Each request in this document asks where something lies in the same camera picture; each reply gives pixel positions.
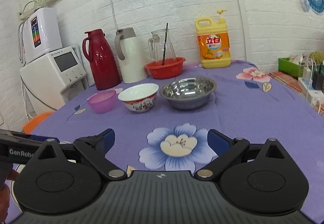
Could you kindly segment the left hand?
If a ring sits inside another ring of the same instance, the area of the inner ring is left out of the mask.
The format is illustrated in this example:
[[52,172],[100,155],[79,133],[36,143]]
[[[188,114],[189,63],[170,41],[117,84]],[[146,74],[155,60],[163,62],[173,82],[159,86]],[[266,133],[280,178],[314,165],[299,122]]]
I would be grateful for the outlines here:
[[[12,170],[7,177],[7,180],[16,181],[19,173],[15,170]],[[4,222],[8,215],[8,208],[10,202],[10,189],[4,183],[0,192],[0,221]]]

